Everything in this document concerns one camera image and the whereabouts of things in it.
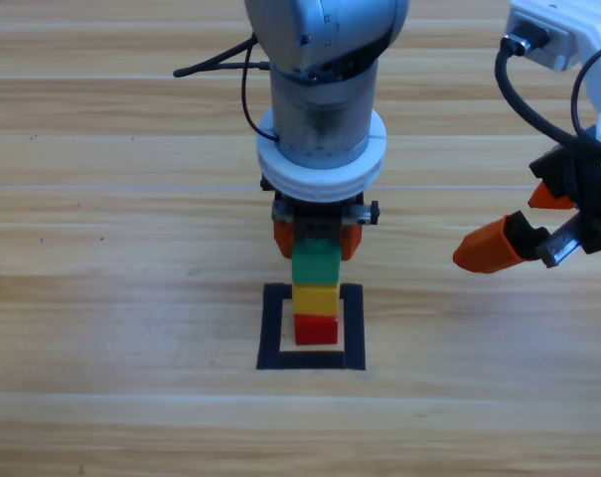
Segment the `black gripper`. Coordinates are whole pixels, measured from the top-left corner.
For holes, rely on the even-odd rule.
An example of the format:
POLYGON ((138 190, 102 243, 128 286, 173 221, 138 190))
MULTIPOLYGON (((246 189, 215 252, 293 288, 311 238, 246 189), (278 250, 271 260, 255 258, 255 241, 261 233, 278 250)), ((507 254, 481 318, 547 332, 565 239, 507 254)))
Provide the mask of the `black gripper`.
POLYGON ((327 239, 340 244, 342 261, 350 260, 362 241, 363 228, 375 226, 380 216, 379 202, 366 203, 363 193, 330 203, 307 202, 282 193, 264 175, 260 188, 274 193, 274 239, 285 258, 292 257, 294 239, 327 239))
POLYGON ((601 251, 601 143, 594 131, 557 145, 529 164, 540 181, 527 204, 533 209, 577 213, 554 232, 533 228, 522 212, 503 216, 465 236, 453 253, 460 268, 490 274, 523 259, 556 267, 578 249, 601 251), (508 237, 505 226, 508 222, 508 237))

